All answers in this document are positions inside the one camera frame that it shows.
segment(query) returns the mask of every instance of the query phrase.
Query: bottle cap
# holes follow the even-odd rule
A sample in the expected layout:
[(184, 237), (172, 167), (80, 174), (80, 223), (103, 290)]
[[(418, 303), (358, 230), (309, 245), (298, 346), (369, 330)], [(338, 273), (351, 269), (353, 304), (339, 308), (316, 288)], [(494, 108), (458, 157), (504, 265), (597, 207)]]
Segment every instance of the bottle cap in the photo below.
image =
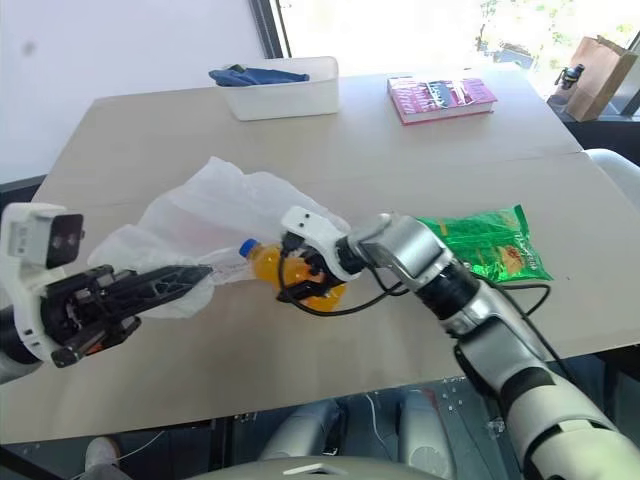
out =
[(253, 250), (253, 247), (258, 245), (259, 243), (260, 242), (257, 241), (255, 238), (250, 238), (248, 240), (245, 240), (245, 242), (240, 247), (240, 250), (238, 250), (238, 253), (242, 255), (244, 258), (247, 258), (249, 256), (249, 252), (251, 252), (251, 250)]

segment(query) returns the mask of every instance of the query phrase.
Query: white storage box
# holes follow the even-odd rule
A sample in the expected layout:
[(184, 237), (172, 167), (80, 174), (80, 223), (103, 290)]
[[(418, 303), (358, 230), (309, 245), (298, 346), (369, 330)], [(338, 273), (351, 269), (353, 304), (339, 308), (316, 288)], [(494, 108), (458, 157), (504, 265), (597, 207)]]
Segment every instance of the white storage box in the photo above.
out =
[(274, 58), (244, 67), (309, 74), (309, 81), (218, 87), (238, 120), (301, 117), (335, 113), (340, 107), (338, 62), (333, 57)]

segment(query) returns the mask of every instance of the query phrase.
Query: wooden table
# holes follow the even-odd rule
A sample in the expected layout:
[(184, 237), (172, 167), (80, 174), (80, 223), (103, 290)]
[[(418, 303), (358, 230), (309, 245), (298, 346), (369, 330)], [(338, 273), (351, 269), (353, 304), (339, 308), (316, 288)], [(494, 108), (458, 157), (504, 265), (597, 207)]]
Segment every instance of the wooden table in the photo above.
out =
[[(336, 115), (242, 123), (214, 89), (98, 100), (36, 200), (85, 214), (79, 261), (211, 155), (291, 181), (351, 224), (381, 211), (464, 215), (522, 203), (555, 277), (534, 320), (563, 355), (640, 340), (640, 216), (528, 83), (483, 74), (495, 113), (402, 127), (384, 76), (341, 79)], [(344, 303), (376, 294), (363, 276)], [(535, 293), (521, 294), (523, 304)], [(0, 388), (3, 443), (99, 434), (309, 402), (459, 373), (412, 296), (310, 317), (259, 282), (219, 288), (188, 320), (146, 320), (125, 344)]]

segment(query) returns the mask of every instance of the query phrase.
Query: pink book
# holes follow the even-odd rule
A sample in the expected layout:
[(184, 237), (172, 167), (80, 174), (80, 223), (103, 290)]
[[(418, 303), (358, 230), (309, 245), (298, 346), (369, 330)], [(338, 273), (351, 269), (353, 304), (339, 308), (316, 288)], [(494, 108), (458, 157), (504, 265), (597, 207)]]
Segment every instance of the pink book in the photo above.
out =
[(497, 99), (479, 78), (396, 77), (388, 90), (403, 125), (490, 112)]

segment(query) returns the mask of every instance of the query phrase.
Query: cable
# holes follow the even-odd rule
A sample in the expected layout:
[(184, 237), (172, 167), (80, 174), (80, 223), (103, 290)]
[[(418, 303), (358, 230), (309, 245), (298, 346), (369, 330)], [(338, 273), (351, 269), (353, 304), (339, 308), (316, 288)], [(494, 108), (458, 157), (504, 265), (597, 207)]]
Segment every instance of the cable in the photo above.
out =
[[(155, 442), (158, 438), (160, 438), (160, 436), (165, 433), (166, 430), (162, 430), (160, 433), (158, 433), (155, 437), (153, 437), (151, 440), (149, 440), (147, 443), (145, 443), (143, 446), (141, 446), (140, 448), (136, 448), (133, 452), (129, 452), (126, 455), (122, 455), (118, 458), (116, 458), (116, 461), (120, 461), (120, 460), (124, 460), (127, 457), (130, 457), (131, 455), (135, 455), (136, 453), (144, 450), (145, 448), (147, 448), (149, 445), (151, 445), (153, 442)], [(76, 480), (78, 478), (80, 478), (81, 476), (83, 476), (86, 472), (82, 472), (79, 473), (78, 475), (71, 477), (69, 480)]]
[(540, 300), (538, 300), (533, 305), (533, 307), (527, 310), (527, 315), (529, 316), (531, 316), (533, 312), (538, 310), (538, 308), (540, 308), (544, 304), (544, 302), (547, 301), (547, 298), (549, 298), (549, 295), (551, 295), (551, 287), (546, 283), (522, 283), (520, 285), (505, 285), (502, 288), (504, 288), (505, 290), (529, 290), (534, 288), (541, 288), (545, 290)]
[(284, 261), (286, 258), (287, 258), (287, 253), (283, 249), (282, 252), (280, 253), (280, 259), (278, 260), (278, 283), (279, 283), (280, 290), (282, 290), (285, 298), (290, 303), (298, 307), (303, 312), (307, 312), (307, 313), (310, 313), (311, 315), (316, 315), (318, 317), (339, 317), (342, 315), (350, 315), (352, 313), (360, 312), (369, 307), (372, 307), (373, 305), (380, 302), (381, 300), (384, 300), (402, 285), (402, 282), (398, 282), (395, 285), (392, 285), (388, 290), (385, 290), (383, 293), (381, 293), (377, 297), (369, 300), (366, 303), (363, 303), (362, 305), (358, 305), (357, 307), (346, 308), (344, 310), (336, 310), (333, 312), (323, 312), (320, 310), (315, 310), (313, 308), (307, 307), (306, 305), (300, 303), (298, 299), (294, 298), (293, 295), (291, 295), (291, 292), (289, 292), (289, 289), (285, 286), (285, 282), (284, 282)]
[(126, 455), (122, 455), (121, 457), (116, 458), (116, 460), (124, 460), (127, 457), (130, 457), (131, 455), (135, 455), (136, 453), (140, 452), (141, 450), (144, 450), (145, 448), (147, 448), (149, 445), (151, 445), (153, 442), (155, 442), (158, 438), (160, 438), (160, 436), (165, 432), (165, 430), (161, 431), (158, 435), (156, 435), (155, 437), (153, 437), (151, 440), (149, 440), (147, 443), (145, 443), (143, 446), (141, 446), (140, 448), (135, 449), (133, 452), (129, 452)]
[[(373, 275), (373, 278), (376, 279), (376, 283), (380, 286), (383, 292), (386, 292), (387, 290), (389, 290), (389, 288), (387, 288), (387, 286), (382, 282), (380, 275), (378, 275), (378, 272), (374, 267), (372, 267), (371, 265), (367, 265), (367, 269), (369, 269), (369, 271), (371, 272), (371, 275)], [(405, 288), (404, 290), (400, 290), (399, 292), (390, 292), (389, 296), (401, 297), (402, 295), (406, 295), (409, 292), (410, 290), (408, 288)]]
[[(483, 277), (482, 275), (478, 275), (477, 273), (473, 273), (472, 272), (472, 275), (474, 277), (476, 277), (476, 278), (484, 280), (487, 283), (487, 285), (489, 285), (494, 290), (497, 290), (498, 292), (500, 292), (504, 296), (504, 298), (507, 299), (507, 301), (511, 304), (511, 306), (513, 308), (515, 308), (516, 311), (520, 314), (520, 317), (522, 317), (522, 320), (524, 320), (524, 322), (531, 329), (531, 331), (533, 331), (535, 336), (538, 337), (538, 340), (540, 340), (540, 343), (542, 343), (542, 345), (544, 345), (544, 348), (547, 349), (547, 351), (549, 352), (551, 357), (557, 362), (558, 367), (560, 367), (560, 370), (562, 370), (562, 373), (565, 374), (565, 376), (567, 377), (567, 380), (569, 380), (574, 385), (577, 385), (575, 377), (569, 371), (569, 369), (567, 368), (565, 362), (560, 358), (560, 355), (558, 355), (558, 353), (551, 346), (551, 344), (547, 341), (547, 339), (544, 337), (544, 335), (542, 335), (542, 332), (540, 332), (540, 330), (538, 330), (538, 327), (536, 327), (535, 324), (531, 321), (531, 319), (529, 318), (529, 315), (527, 314), (527, 312), (522, 310), (522, 307), (520, 307), (518, 302), (516, 302), (515, 299), (511, 296), (511, 294), (507, 291), (507, 290), (521, 290), (521, 288), (517, 288), (517, 287), (522, 287), (522, 285), (512, 285), (512, 286), (508, 286), (507, 288), (505, 288), (505, 287), (503, 287), (501, 285), (498, 285), (494, 281), (489, 280), (486, 277)], [(547, 299), (547, 297), (549, 296), (549, 293), (551, 292), (551, 287), (549, 285), (547, 285), (547, 287), (549, 288), (549, 290), (543, 296), (543, 302), (544, 302), (544, 300)], [(529, 311), (537, 310), (540, 307), (540, 305), (542, 305), (542, 303), (540, 301), (538, 301), (538, 303), (536, 305), (534, 305), (535, 308), (531, 308), (531, 309), (529, 309)]]
[(371, 400), (371, 397), (369, 396), (368, 393), (365, 393), (364, 396), (367, 397), (367, 400), (369, 400), (369, 405), (371, 405), (371, 423), (373, 424), (373, 433), (375, 433), (376, 438), (380, 442), (380, 445), (382, 445), (382, 448), (384, 449), (384, 453), (387, 454), (387, 458), (389, 460), (393, 460), (393, 458), (391, 458), (391, 453), (389, 453), (389, 449), (387, 448), (387, 444), (384, 443), (384, 440), (380, 436), (380, 433), (378, 433), (378, 421), (376, 419), (376, 406), (373, 403), (373, 400)]

